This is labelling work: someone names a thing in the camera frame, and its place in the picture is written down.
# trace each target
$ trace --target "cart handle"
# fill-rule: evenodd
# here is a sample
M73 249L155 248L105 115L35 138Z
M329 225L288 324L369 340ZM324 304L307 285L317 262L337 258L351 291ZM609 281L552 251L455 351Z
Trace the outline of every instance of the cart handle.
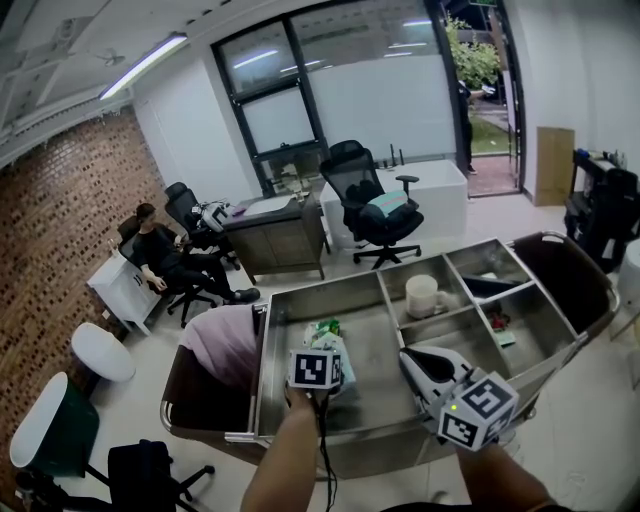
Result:
M598 267L594 263L594 261L589 257L589 255L586 252L584 252L582 247L576 244L573 240L571 240L571 238L569 238L565 234L560 233L558 231L541 231L539 233L534 233L532 235L522 237L518 239L518 241L523 241L523 240L528 241L528 240L536 240L536 239L542 240L543 238L547 238L547 237L558 238L560 241L562 241L562 243L567 244L567 247L569 248L570 251L573 251L573 253L578 258L580 258L585 265L587 265L588 267L591 267L591 270L594 272L595 277L598 279L598 281L600 281L600 284L604 286L610 294L609 305L610 306L613 305L613 306L610 307L607 314L602 316L594 324L589 326L586 331L578 334L577 349L580 350L587 343L589 343L589 341L591 341L598 334L604 331L607 325L609 325L613 321L613 318L616 316L616 314L618 313L618 310L620 309L620 295L618 294L618 291L616 290L615 286L613 286L613 283L611 282L611 280L606 276L606 274L602 271L602 269L600 269L600 267Z

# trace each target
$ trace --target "black office chair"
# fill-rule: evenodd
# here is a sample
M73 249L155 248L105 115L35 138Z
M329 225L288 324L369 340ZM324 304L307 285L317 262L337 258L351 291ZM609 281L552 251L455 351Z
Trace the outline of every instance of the black office chair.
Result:
M591 211L574 225L567 222L567 234L591 256L605 273L622 263L627 244L638 237L634 227L640 220L638 177L622 169L610 169L591 192ZM613 242L611 254L606 248Z
M198 228L198 220L191 212L191 209L198 204L193 191L184 183L177 182L167 187L165 194L169 199L164 207L165 211L187 231L193 246L202 250L218 247L219 255L236 270L240 270L238 259L231 255L233 246L227 236L224 233L215 232L208 226ZM220 216L226 217L221 208L214 215L218 222L220 222Z
M355 240L366 240L382 246L382 249L355 253L355 263L360 263L363 256L378 256L378 261L373 266L375 270L387 260L400 263L398 254L416 251L416 256L422 255L419 245L391 247L424 222L424 216L417 211L418 204L415 201L409 199L407 204L398 208L387 219L372 215L372 207L367 203L385 192L368 149L336 152L335 158L320 165L320 173L338 194L344 207L344 224L354 234ZM418 181L413 176L398 176L396 179L402 181L407 196L409 183Z
M140 226L135 215L129 217L122 224L120 224L120 226L118 226L118 232L122 237L122 242L120 242L118 250L120 251L120 254L122 254L127 260L129 260L136 266L137 264L133 255L133 244L135 242L136 236L138 236L139 227ZM174 310L178 306L182 306L182 317L180 319L180 325L182 326L182 328L186 327L187 325L187 314L189 313L189 307L191 306L192 302L206 302L210 304L212 308L216 307L216 302L213 299L204 297L203 295L198 295L203 289L201 286L167 286L167 289L161 292L151 283L147 284L151 290L163 297L178 297L182 295L182 297L174 299L167 308L167 313L172 315Z
M25 494L37 498L45 508L32 510L79 512L175 512L176 505L188 512L197 512L191 505L182 501L193 501L189 492L196 481L204 475L215 473L213 466L205 466L197 473L178 482L171 477L170 466L173 459L169 456L167 445L161 442L141 440L139 444L118 446L109 450L109 478L92 468L85 466L87 473L109 487L111 503L88 497L69 496L55 485L53 479L39 471L22 471L16 476L18 488Z
M357 140L344 140L331 146L329 148L329 154L333 159L339 155L350 153L351 151L356 151L358 149L364 149L364 147Z

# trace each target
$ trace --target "window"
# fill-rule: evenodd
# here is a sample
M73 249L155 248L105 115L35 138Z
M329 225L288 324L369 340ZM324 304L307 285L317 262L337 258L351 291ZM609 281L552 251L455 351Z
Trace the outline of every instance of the window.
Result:
M422 0L365 0L292 18L329 146L349 139L390 160L452 157L449 85Z
M265 160L260 165L276 194L291 193L302 188L320 198L325 182L318 174L318 169L323 160L320 149L311 149L282 154Z
M314 140L298 87L247 103L243 110L258 153Z
M221 47L227 73L237 93L269 85L296 64L282 23L274 23L225 43Z
M421 0L367 0L295 16L309 71L367 60L436 55L438 44Z

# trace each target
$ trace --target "metal tray compartment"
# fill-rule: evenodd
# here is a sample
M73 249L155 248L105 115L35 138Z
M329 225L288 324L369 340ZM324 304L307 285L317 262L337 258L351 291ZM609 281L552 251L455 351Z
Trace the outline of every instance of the metal tray compartment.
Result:
M443 318L433 318L401 331L407 347L441 347L455 350L472 366L487 373L498 372L509 379L507 363L489 331L486 320L475 309Z
M452 295L460 308L471 304L462 284L442 255L382 270L380 276L391 301L392 311L395 315L394 320L400 328L420 321L407 314L405 291L407 281L420 274L428 274L433 277L438 282L438 291Z
M490 311L496 303L511 319L506 330L516 337L513 345L501 347L514 376L551 359L575 341L574 335L538 286L483 303L482 311Z
M498 279L513 281L515 285L531 280L527 271L498 240L460 249L448 253L447 257L463 278L494 274Z
M330 436L359 433L415 420L413 395L398 364L398 336L375 272L271 297L262 353L256 437L269 439L284 418L289 351L302 348L310 322L335 317L356 385L332 399Z

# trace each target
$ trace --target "white mug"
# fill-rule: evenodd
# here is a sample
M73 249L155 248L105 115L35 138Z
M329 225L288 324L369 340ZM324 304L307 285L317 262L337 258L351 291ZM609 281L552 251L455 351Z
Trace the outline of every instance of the white mug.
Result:
M418 320L435 314L436 306L444 295L438 292L438 282L423 274L413 276L405 285L407 313Z

